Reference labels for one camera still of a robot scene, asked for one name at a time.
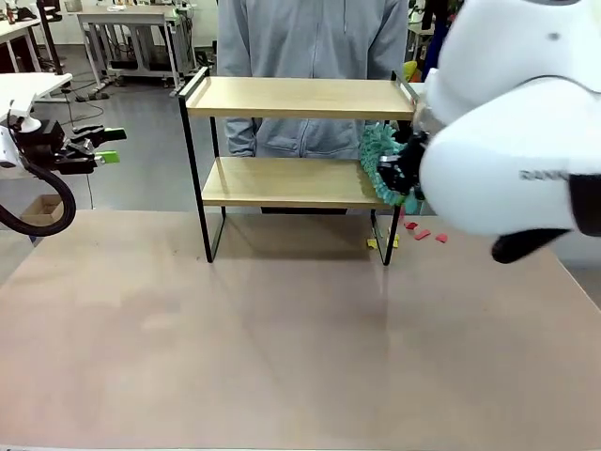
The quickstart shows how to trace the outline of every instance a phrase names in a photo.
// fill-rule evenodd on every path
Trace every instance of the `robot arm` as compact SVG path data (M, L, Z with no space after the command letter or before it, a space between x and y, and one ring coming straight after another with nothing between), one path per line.
M87 126L74 129L67 138L57 121L29 117L35 96L22 95L9 101L6 122L0 124L0 179L36 177L60 195L63 216L54 224L36 226L13 216L0 205L0 223L33 237L47 237L70 226L75 218L75 198L67 184L55 175L91 174L104 163L113 163L114 152L95 151L104 142L126 139L122 129Z
M589 0L469 0L393 163L403 183L453 226L500 236L502 263L573 230L601 237L600 47Z

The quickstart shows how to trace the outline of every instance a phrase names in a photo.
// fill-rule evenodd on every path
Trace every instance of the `gray hoodie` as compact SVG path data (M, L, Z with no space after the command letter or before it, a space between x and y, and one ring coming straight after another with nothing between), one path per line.
M218 74L387 80L402 70L407 22L408 0L221 0ZM229 118L225 131L237 156L356 159L364 125Z

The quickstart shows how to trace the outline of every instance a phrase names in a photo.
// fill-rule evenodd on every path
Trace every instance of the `teal cloth toy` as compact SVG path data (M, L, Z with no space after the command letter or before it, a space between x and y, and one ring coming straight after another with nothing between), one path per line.
M372 181L376 189L376 194L380 199L391 207L400 207L406 204L407 212L412 213L419 208L417 199L413 193L409 196L404 196L396 191L392 191L386 186L386 183L384 183L382 176L378 172L380 157L400 155L405 150L405 146L394 141L393 135L394 129L390 125L378 123L366 126L360 146L361 165Z

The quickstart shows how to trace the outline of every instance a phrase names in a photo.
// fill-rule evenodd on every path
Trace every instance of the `black metal frame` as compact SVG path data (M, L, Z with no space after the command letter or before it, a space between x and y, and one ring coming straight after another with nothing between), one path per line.
M388 237L388 242L386 242L384 237L382 237L382 232L378 224L378 216L376 215L375 210L372 210L371 216L372 232L374 233L374 238L376 238L376 242L378 243L379 256L382 258L382 263L384 266L389 266L391 264L391 260L393 259L394 241L396 238L396 229L398 228L398 220L401 217L401 207L394 208L393 223L391 224L391 234Z
M184 128L184 136L186 139L186 148L188 150L188 159L190 161L190 169L192 172L192 180L194 186L194 194L196 196L196 207L198 208L198 218L200 220L200 228L203 235L203 244L205 246L205 253L207 254L207 262L213 263L215 261L215 256L217 255L217 249L219 248L219 243L221 241L221 237L223 234L223 227L225 225L225 219L227 218L227 212L225 207L221 207L222 210L222 220L218 226L217 232L213 237L213 240L210 241L208 238L208 225L207 225L207 216L205 214L205 203L203 201L203 193L202 186L200 184L200 178L198 177L198 163L196 162L196 154L194 153L194 141L192 135L192 127L190 125L190 116L188 114L188 107L186 106L186 102L190 99L192 94L196 91L196 89L200 86L200 84L209 77L208 68L202 68L192 79L191 81L182 87L177 93L177 99L179 101L179 112L181 114L181 120ZM393 73L393 81L397 80L397 75ZM213 153L215 154L215 159L220 157L219 152L219 138L217 134L217 120L215 117L210 117L210 134L211 141L213 145ZM393 223L391 225L391 233L388 239L388 242L384 240L382 237L382 233L380 231L378 225L378 216L375 210L371 210L371 221L372 221L372 231L376 241L378 243L378 250L380 257L382 259L382 263L384 266L389 266L391 264L391 260L393 257L394 250L394 241L396 237L396 231L398 228L398 222L401 215L401 207L395 207L393 213Z
M177 93L177 100L179 101L179 113L181 114L181 121L184 127L184 136L186 138L186 148L188 150L188 159L190 160L190 170L192 172L192 182L194 185L194 194L196 195L196 207L198 208L198 218L200 219L200 229L203 234L203 243L205 245L205 253L207 254L207 262L212 263L215 261L217 254L217 248L223 234L223 226L225 225L225 218L227 212L225 207L222 207L222 220L217 228L217 232L212 241L208 239L208 226L207 216L205 214L205 203L203 201L203 189L200 184L200 178L198 177L198 164L196 162L196 154L194 153L194 140L192 135L192 128L190 126L190 116L188 115L188 107L186 102L190 99L190 96L196 91L200 84L209 76L208 68L201 69L191 81L182 87ZM213 141L213 151L215 158L219 158L219 140L217 137L217 121L215 117L210 118L210 132Z

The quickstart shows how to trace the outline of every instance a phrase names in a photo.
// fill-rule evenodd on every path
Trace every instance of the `red block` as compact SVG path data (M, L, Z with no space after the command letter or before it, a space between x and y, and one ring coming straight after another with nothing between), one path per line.
M419 235L416 235L416 236L415 236L415 239L416 239L417 241L421 241L421 240L423 240L424 238L427 238L427 237L429 237L430 235L432 235L432 233L431 233L429 230L424 230L424 231L423 231L422 233L420 233Z

